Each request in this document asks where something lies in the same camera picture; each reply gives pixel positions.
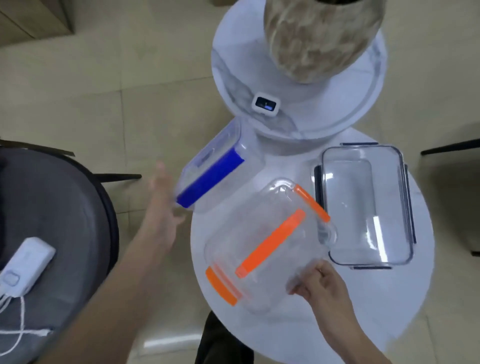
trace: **vase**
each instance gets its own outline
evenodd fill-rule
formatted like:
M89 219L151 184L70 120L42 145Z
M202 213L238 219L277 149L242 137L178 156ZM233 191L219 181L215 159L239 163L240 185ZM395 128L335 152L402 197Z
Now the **vase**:
M264 30L279 70L310 84L353 64L375 38L386 0L266 0Z

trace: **white gadget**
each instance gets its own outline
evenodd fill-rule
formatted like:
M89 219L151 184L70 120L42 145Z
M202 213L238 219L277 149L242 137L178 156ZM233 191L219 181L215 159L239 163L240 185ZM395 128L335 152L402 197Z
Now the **white gadget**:
M252 109L267 116L276 116L280 110L280 99L266 94L257 92L252 100Z
M18 335L14 346L0 356L11 353L20 343L24 334L46 336L49 329L25 330L25 299L40 274L55 255L55 249L40 238L27 238L0 273L0 313L12 298L20 297L20 330L0 330L0 335Z

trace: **chair seat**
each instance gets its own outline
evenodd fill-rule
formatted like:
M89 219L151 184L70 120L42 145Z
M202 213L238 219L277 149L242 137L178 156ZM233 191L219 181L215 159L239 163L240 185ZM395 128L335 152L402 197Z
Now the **chair seat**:
M113 244L102 199L72 163L27 149L0 148L0 268L27 237L37 236L57 252L25 297L27 329L57 333L85 305L108 274ZM0 328L18 330L20 302L0 314ZM36 358L55 339L24 335L2 364ZM0 352L16 335L0 335Z

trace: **small device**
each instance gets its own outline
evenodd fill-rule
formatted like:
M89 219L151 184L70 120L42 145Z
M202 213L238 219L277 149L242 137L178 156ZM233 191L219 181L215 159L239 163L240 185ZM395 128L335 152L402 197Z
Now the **small device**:
M252 101L252 109L267 116L276 116L280 110L280 99L263 92L257 92Z
M55 255L55 249L40 238L27 238L0 273L3 294L25 296Z

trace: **digital display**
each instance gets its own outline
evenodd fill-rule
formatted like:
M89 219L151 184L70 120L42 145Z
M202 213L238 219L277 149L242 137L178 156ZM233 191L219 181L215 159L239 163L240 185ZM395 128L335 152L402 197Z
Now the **digital display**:
M275 110L276 102L267 100L266 98L263 98L263 97L258 97L257 101L255 102L255 105L258 106L259 108L273 111Z

